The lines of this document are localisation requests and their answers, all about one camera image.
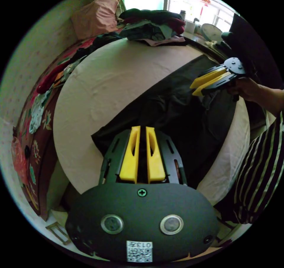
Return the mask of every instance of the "sticker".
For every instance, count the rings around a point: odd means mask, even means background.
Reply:
[[[128,262],[153,262],[153,243],[150,241],[126,241]]]

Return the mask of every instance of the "pile of clothes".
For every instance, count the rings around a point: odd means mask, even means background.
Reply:
[[[53,69],[38,85],[36,91],[38,94],[45,94],[47,91],[62,86],[76,66],[82,62],[88,55],[95,50],[105,46],[108,43],[122,39],[118,33],[111,32],[99,35],[95,38],[92,45],[87,48],[79,48],[71,59],[61,62]]]
[[[149,46],[186,45],[184,37],[185,22],[182,16],[165,10],[124,11],[119,18],[126,26],[120,36],[129,40],[137,40]]]
[[[88,55],[108,43],[122,39],[116,32],[105,33],[97,36],[92,45],[87,48],[79,48],[72,58],[67,58],[46,75],[36,88],[32,98],[31,121],[29,133],[34,134],[41,125],[44,106],[54,88],[63,86],[68,77]]]

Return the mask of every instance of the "pillow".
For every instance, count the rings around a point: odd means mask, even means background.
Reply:
[[[95,0],[75,12],[72,23],[79,40],[117,30],[115,12],[120,0]]]
[[[252,224],[273,196],[284,169],[283,113],[250,144],[233,190],[216,206],[223,221]]]

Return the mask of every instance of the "round table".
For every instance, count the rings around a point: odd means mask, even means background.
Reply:
[[[80,193],[98,185],[103,157],[91,135],[129,103],[202,55],[190,46],[150,47],[121,39],[86,57],[64,84],[54,113],[59,162]]]

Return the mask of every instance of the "striped shirt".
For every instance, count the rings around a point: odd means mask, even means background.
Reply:
[[[249,146],[234,186],[233,211],[241,224],[253,223],[270,202],[284,169],[283,111]]]

